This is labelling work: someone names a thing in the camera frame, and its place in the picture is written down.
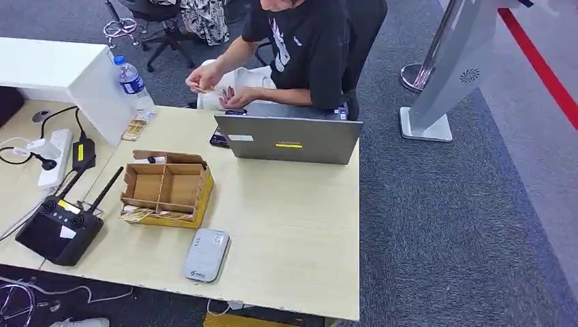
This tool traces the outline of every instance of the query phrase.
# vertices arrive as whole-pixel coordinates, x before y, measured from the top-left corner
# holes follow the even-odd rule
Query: red stripe
[[[578,130],[578,104],[572,98],[572,95],[564,88],[558,77],[544,60],[536,46],[532,43],[526,32],[520,26],[520,23],[512,12],[507,8],[498,9],[502,20],[506,23],[508,29],[520,45],[528,61],[546,86],[556,103],[562,109],[562,112],[568,117],[570,123]]]

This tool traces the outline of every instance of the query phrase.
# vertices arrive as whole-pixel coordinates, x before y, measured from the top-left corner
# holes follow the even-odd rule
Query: white graphic print
[[[273,38],[279,48],[279,53],[277,53],[277,57],[275,58],[275,67],[277,68],[277,71],[284,72],[285,66],[287,66],[289,60],[291,60],[291,56],[289,56],[289,52],[287,52],[287,48],[285,47],[283,33],[279,30],[274,18],[271,21],[271,28],[273,29]]]

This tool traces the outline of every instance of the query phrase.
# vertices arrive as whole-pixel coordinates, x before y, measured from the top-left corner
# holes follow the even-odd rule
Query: speaker grille
[[[56,209],[56,201],[47,201],[42,204],[42,212],[45,214],[51,213]]]
[[[80,228],[85,223],[85,218],[83,216],[76,216],[70,221],[70,227],[72,229]]]
[[[461,73],[459,80],[462,83],[471,83],[480,77],[480,70],[476,68],[470,68],[465,72]]]

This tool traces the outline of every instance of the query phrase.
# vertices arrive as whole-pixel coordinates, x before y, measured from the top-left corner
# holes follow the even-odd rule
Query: black office chair
[[[369,51],[378,36],[381,25],[387,15],[387,2],[385,0],[346,0],[347,10],[353,25],[353,34],[356,45],[350,54],[345,74],[341,80],[347,107],[348,119],[356,121],[359,116],[359,103],[357,101],[357,82],[365,65]],[[260,44],[255,56],[264,66],[268,64],[259,55],[259,50],[271,43]]]
[[[150,40],[144,40],[140,44],[143,50],[149,49],[149,44],[160,43],[161,45],[155,50],[153,56],[147,62],[147,70],[149,72],[154,72],[153,67],[154,60],[159,57],[159,55],[170,46],[173,50],[178,50],[181,55],[187,61],[189,68],[195,67],[195,63],[191,56],[185,51],[185,49],[179,44],[179,41],[191,41],[192,38],[184,35],[179,30],[177,26],[176,19],[177,15],[181,12],[181,0],[177,0],[175,5],[155,5],[149,2],[149,0],[119,0],[122,5],[124,5],[128,10],[132,12],[134,18],[140,18],[147,22],[160,22],[164,28],[164,35],[161,37],[155,37]],[[167,24],[168,20],[174,20],[169,26]]]

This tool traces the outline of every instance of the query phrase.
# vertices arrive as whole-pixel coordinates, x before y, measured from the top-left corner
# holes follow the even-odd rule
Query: power adapter
[[[82,132],[80,140],[72,145],[72,169],[79,171],[84,166],[86,169],[96,166],[96,153],[94,141]]]

